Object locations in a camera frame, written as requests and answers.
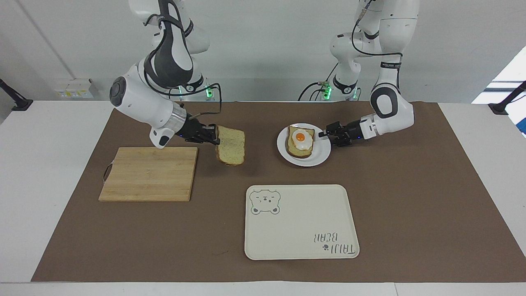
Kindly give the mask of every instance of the bear drawing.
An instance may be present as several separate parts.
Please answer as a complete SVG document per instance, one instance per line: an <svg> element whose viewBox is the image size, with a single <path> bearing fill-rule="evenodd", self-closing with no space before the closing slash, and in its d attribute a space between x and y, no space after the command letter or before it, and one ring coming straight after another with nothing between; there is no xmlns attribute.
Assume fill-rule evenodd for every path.
<svg viewBox="0 0 526 296"><path fill-rule="evenodd" d="M270 212L276 215L279 213L279 200L281 199L279 192L270 190L252 191L249 198L252 202L252 209L250 209L252 214L258 215L261 212Z"/></svg>

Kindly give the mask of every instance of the slice of bread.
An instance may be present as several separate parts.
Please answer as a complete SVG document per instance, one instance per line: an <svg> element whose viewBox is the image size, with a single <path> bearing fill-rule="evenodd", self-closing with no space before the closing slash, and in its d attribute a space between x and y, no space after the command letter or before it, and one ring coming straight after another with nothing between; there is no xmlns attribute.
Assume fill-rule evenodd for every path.
<svg viewBox="0 0 526 296"><path fill-rule="evenodd" d="M226 165L242 165L245 162L245 132L218 125L217 137L221 141L216 146L217 159Z"/></svg>
<svg viewBox="0 0 526 296"><path fill-rule="evenodd" d="M297 130L305 130L309 135L312 137L312 146L309 148L309 150L299 150L294 146L294 140L292 139L292 134L294 134ZM299 159L306 159L307 157L311 156L312 154L312 148L314 147L314 132L315 130L312 129L300 129L295 126L289 126L289 136L287 137L287 152L296 158Z"/></svg>

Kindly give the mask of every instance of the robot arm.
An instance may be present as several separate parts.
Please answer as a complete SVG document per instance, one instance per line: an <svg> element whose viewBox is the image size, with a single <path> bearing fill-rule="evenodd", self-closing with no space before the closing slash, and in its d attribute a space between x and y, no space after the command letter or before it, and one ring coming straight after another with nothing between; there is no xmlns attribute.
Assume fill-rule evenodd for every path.
<svg viewBox="0 0 526 296"><path fill-rule="evenodd" d="M180 86L195 92L205 80L195 71L186 39L198 31L181 0L129 0L129 4L145 25L159 27L162 39L146 58L115 80L110 90L111 103L125 115L151 125L150 139L160 149L174 135L190 142L218 145L215 126L202 125L165 95ZM207 38L195 36L192 52L206 51Z"/></svg>
<svg viewBox="0 0 526 296"><path fill-rule="evenodd" d="M350 95L358 81L358 57L382 56L380 74L371 93L375 113L345 126L335 122L320 134L333 144L370 139L406 129L414 124L413 107L401 95L398 84L402 52L411 41L418 19L419 0L360 0L352 33L336 36L331 52L339 65L332 84L342 96Z"/></svg>

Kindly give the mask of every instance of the blue object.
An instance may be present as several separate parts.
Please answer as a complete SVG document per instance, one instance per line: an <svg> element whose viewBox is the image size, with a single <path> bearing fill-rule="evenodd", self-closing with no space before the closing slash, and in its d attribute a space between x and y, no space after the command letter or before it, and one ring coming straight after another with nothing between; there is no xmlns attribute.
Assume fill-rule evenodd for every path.
<svg viewBox="0 0 526 296"><path fill-rule="evenodd" d="M526 134L526 118L524 118L523 120L521 120L521 122L519 122L517 124L517 127L520 129L520 131L523 133L523 134Z"/></svg>

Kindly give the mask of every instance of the brown mat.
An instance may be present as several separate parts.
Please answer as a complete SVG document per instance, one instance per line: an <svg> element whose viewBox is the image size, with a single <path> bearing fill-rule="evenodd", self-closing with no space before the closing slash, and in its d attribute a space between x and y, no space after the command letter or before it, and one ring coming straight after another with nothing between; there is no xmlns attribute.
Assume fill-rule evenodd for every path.
<svg viewBox="0 0 526 296"><path fill-rule="evenodd" d="M526 260L437 104L415 103L416 124L333 149L303 169L278 153L288 124L323 127L371 113L366 102L225 103L202 117L247 136L246 163L199 155L189 203L101 203L102 174L121 146L151 146L149 126L114 111L33 281L524 282ZM216 107L187 103L192 112ZM171 146L195 146L173 139ZM350 260L251 261L245 191L256 184L341 184L360 255Z"/></svg>

